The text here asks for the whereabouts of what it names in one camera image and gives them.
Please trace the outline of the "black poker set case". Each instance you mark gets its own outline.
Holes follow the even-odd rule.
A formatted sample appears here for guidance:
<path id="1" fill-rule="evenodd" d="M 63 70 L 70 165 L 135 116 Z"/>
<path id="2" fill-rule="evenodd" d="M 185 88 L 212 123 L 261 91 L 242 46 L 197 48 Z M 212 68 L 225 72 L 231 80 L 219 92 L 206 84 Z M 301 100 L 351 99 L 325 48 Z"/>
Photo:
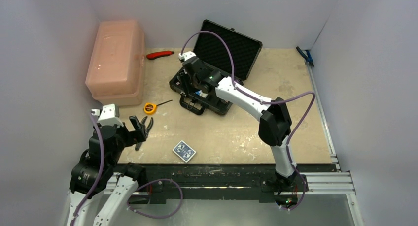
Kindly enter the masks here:
<path id="1" fill-rule="evenodd" d="M 201 33 L 198 35 L 193 52 L 207 66 L 218 69 L 227 76 L 234 76 L 239 83 L 249 77 L 250 72 L 263 47 L 263 43 L 244 34 L 238 33 L 234 28 L 227 28 L 210 20 L 204 20 L 201 26 Z M 231 102 L 217 98 L 214 95 L 207 95 L 202 98 L 195 93 L 185 94 L 179 81 L 179 74 L 169 81 L 170 88 L 180 94 L 179 104 L 186 110 L 201 115 L 207 110 L 218 115 L 225 115 Z"/>

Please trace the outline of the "blue backed playing card deck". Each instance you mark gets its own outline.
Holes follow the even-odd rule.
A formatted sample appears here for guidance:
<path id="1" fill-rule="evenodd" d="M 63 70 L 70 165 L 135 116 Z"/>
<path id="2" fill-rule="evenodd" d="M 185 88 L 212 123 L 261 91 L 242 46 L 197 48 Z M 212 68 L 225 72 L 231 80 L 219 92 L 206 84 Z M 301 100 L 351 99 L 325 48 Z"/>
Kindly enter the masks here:
<path id="1" fill-rule="evenodd" d="M 196 151 L 183 140 L 173 148 L 173 152 L 185 163 L 189 163 L 196 154 Z"/>

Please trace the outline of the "blue Texas Hold'em card box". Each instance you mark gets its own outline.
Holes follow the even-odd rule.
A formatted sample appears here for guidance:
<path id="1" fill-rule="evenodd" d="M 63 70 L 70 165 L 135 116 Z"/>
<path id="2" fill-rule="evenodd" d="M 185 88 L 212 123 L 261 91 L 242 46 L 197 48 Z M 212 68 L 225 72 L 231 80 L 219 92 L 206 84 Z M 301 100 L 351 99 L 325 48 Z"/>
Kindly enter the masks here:
<path id="1" fill-rule="evenodd" d="M 202 91 L 197 91 L 197 92 L 195 92 L 195 94 L 198 95 L 198 96 L 200 96 L 200 97 L 202 97 L 202 98 L 206 98 L 207 97 L 207 94 L 204 93 L 204 92 L 202 92 Z"/>

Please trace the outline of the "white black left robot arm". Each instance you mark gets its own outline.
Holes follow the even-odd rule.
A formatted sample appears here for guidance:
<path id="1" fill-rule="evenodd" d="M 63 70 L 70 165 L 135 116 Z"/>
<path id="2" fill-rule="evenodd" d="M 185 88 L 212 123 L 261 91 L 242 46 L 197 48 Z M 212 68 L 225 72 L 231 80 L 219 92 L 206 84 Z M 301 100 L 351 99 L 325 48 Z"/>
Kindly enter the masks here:
<path id="1" fill-rule="evenodd" d="M 136 116 L 131 116 L 129 120 L 134 130 L 129 131 L 120 119 L 116 104 L 92 109 L 90 119 L 94 131 L 89 147 L 71 171 L 67 225 L 113 226 L 122 210 L 127 209 L 132 193 L 146 187 L 146 169 L 138 164 L 125 165 L 109 198 L 102 207 L 99 204 L 122 151 L 147 139 L 145 125 Z"/>

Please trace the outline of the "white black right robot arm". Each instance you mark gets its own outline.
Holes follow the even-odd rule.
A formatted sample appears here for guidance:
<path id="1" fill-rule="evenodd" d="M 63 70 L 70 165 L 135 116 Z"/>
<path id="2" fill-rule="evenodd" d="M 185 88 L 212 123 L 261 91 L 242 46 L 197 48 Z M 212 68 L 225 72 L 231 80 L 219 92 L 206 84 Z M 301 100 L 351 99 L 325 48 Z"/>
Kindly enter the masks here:
<path id="1" fill-rule="evenodd" d="M 278 186 L 283 190 L 293 187 L 296 164 L 288 146 L 292 121 L 283 100 L 272 100 L 245 88 L 233 76 L 206 66 L 193 52 L 179 54 L 178 59 L 182 63 L 180 84 L 186 94 L 202 91 L 214 95 L 237 105 L 258 121 L 258 136 L 272 150 Z"/>

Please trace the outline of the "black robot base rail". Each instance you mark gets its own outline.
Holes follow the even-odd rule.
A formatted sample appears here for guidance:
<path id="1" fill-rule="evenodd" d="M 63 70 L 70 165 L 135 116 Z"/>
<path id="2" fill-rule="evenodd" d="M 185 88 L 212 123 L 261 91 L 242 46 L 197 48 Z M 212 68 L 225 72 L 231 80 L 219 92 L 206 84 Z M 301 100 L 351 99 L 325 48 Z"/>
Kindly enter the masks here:
<path id="1" fill-rule="evenodd" d="M 168 199 L 257 200 L 282 203 L 294 189 L 303 190 L 300 177 L 288 185 L 278 180 L 274 164 L 142 164 L 149 187 L 135 192 L 130 204 L 165 204 Z"/>

